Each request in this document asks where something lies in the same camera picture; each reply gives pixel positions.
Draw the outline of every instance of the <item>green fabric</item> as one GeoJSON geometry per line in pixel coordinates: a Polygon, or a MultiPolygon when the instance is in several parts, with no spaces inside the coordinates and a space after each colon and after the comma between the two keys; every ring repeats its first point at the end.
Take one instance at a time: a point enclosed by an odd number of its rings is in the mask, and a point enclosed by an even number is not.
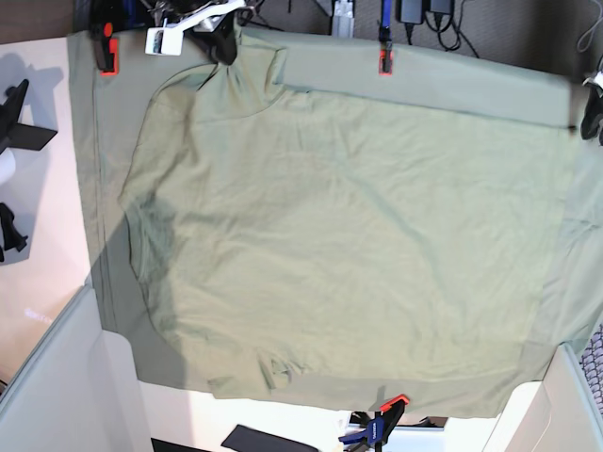
{"type": "Polygon", "coordinates": [[[155,329],[216,396],[516,371],[577,140],[288,90],[284,61],[245,38],[149,105],[121,203],[155,329]]]}

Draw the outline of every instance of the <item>table surface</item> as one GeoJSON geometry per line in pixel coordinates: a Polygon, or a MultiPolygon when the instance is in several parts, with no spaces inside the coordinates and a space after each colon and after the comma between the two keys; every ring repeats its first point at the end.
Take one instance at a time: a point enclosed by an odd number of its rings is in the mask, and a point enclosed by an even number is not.
{"type": "Polygon", "coordinates": [[[13,150],[15,175],[0,186],[0,202],[29,236],[25,250],[7,251],[0,264],[0,379],[6,381],[84,284],[90,260],[73,150],[67,40],[0,45],[0,68],[0,91],[29,79],[21,121],[58,130],[39,153],[13,150]]]}

